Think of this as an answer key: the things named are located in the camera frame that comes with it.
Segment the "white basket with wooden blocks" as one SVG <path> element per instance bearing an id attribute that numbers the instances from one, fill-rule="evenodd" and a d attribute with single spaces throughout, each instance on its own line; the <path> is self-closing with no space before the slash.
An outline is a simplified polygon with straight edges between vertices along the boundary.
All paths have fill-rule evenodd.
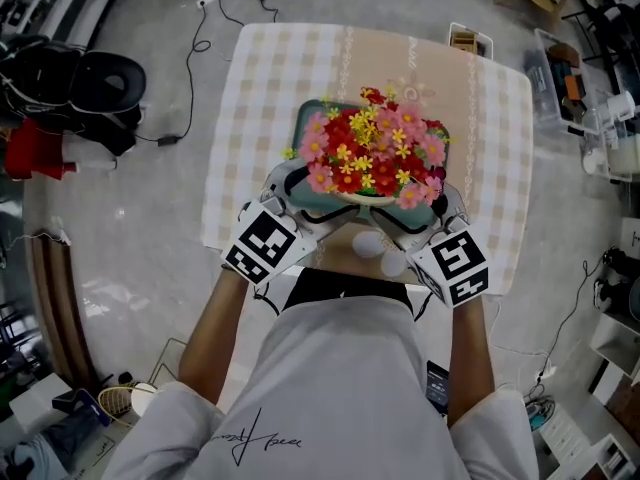
<path id="1" fill-rule="evenodd" d="M 489 36 L 456 22 L 449 25 L 447 44 L 486 59 L 494 58 L 494 43 Z"/>

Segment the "person's white shirt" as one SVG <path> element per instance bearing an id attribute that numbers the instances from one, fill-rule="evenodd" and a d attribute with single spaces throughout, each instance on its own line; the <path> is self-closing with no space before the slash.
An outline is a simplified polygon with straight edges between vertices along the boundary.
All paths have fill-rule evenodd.
<path id="1" fill-rule="evenodd" d="M 391 299 L 288 308 L 228 411 L 165 385 L 103 480 L 538 480 L 522 397 L 497 391 L 447 424 L 419 337 Z"/>

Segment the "person's right forearm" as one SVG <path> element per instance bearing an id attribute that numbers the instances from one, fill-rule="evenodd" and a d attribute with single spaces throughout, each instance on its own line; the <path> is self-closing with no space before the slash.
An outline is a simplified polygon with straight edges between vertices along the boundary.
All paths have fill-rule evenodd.
<path id="1" fill-rule="evenodd" d="M 448 427 L 494 391 L 484 307 L 477 297 L 453 310 Z"/>

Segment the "person's black shorts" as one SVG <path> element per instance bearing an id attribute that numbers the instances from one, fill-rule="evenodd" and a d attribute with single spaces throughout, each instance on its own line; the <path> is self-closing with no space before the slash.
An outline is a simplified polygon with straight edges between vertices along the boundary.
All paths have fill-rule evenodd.
<path id="1" fill-rule="evenodd" d="M 404 304 L 414 314 L 404 284 L 344 273 L 303 268 L 283 307 L 337 298 L 376 296 Z"/>

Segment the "clear storage bin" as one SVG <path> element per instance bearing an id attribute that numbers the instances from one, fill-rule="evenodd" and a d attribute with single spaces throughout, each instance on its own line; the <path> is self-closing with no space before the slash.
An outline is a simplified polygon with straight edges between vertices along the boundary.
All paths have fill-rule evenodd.
<path id="1" fill-rule="evenodd" d="M 534 125 L 545 132 L 596 134 L 599 121 L 588 75 L 577 50 L 536 28 L 536 46 L 524 56 L 534 108 Z"/>

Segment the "white round appliance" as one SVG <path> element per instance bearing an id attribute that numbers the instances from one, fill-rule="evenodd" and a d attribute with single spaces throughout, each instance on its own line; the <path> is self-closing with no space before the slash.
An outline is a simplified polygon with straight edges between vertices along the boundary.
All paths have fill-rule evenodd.
<path id="1" fill-rule="evenodd" d="M 620 176 L 640 175 L 640 134 L 621 138 L 608 150 L 610 172 Z"/>

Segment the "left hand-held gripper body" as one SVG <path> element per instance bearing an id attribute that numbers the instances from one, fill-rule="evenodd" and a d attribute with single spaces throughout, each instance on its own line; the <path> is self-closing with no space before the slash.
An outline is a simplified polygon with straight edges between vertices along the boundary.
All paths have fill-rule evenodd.
<path id="1" fill-rule="evenodd" d="M 247 201 L 221 252 L 225 267 L 262 286 L 314 252 L 318 235 L 282 188 L 267 187 Z"/>

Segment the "flower pot with colourful flowers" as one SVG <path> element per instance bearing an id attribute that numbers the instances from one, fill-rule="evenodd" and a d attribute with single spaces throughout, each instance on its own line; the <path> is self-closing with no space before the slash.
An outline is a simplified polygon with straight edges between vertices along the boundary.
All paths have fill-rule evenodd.
<path id="1" fill-rule="evenodd" d="M 311 100 L 283 151 L 301 160 L 318 194 L 390 202 L 403 210 L 444 203 L 450 134 L 392 90 L 363 87 L 361 103 Z"/>

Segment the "table with checked tablecloth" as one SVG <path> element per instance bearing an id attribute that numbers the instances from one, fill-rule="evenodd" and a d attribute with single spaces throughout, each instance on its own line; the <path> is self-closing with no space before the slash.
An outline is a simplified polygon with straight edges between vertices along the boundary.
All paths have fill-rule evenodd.
<path id="1" fill-rule="evenodd" d="M 213 135 L 202 243 L 223 249 L 312 99 L 359 103 L 361 90 L 418 103 L 450 137 L 447 179 L 488 238 L 491 293 L 506 294 L 523 240 L 533 162 L 528 78 L 432 41 L 352 26 L 250 24 L 233 53 Z"/>

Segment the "black oval padded device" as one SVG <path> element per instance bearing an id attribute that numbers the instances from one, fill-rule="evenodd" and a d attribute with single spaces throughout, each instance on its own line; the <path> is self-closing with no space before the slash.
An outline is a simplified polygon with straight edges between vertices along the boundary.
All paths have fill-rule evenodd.
<path id="1" fill-rule="evenodd" d="M 114 53 L 90 51 L 78 61 L 69 102 L 78 111 L 115 114 L 137 106 L 147 77 L 136 61 Z"/>

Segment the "person's left forearm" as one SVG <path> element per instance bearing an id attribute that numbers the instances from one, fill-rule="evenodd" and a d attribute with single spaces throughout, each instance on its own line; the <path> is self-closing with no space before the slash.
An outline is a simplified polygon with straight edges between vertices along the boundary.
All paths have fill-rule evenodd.
<path id="1" fill-rule="evenodd" d="M 233 356 L 248 281 L 223 269 L 181 356 L 178 380 L 217 404 Z"/>

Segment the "green tray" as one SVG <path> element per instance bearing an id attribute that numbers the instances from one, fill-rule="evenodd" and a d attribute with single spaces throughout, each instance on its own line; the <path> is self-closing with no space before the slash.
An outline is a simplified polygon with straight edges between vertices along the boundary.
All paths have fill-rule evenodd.
<path id="1" fill-rule="evenodd" d="M 323 110 L 323 103 L 317 99 L 308 100 L 300 106 L 291 141 L 291 147 L 294 150 L 298 150 L 301 145 L 304 128 L 309 119 L 316 112 Z M 293 187 L 290 201 L 295 206 L 303 208 L 313 215 L 330 213 L 348 205 L 347 202 L 333 195 L 322 195 L 314 192 L 305 180 Z M 411 229 L 416 229 L 422 225 L 432 225 L 437 222 L 436 215 L 432 209 L 424 204 L 419 204 L 414 209 L 403 210 L 395 202 L 392 202 L 390 205 L 383 207 L 383 210 Z"/>

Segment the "white drawer cabinet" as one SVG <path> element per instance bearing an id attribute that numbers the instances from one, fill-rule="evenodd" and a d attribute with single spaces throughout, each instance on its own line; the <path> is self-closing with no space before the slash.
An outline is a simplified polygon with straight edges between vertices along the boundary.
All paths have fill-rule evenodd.
<path id="1" fill-rule="evenodd" d="M 632 480 L 640 446 L 597 401 L 562 405 L 534 436 L 541 480 Z"/>

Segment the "white electric kettle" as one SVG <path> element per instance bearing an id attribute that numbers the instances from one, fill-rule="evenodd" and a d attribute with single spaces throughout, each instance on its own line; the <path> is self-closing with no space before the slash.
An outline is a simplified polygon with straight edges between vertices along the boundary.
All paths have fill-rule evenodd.
<path id="1" fill-rule="evenodd" d="M 621 92 L 607 100 L 607 109 L 612 121 L 626 121 L 635 116 L 636 104 L 629 91 Z"/>

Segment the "white cube shelf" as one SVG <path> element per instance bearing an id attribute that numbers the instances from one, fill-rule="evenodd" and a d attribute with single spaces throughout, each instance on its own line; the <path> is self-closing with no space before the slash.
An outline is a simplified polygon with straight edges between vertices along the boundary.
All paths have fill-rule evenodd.
<path id="1" fill-rule="evenodd" d="M 640 382 L 640 322 L 627 314 L 600 315 L 590 347 L 632 380 Z"/>

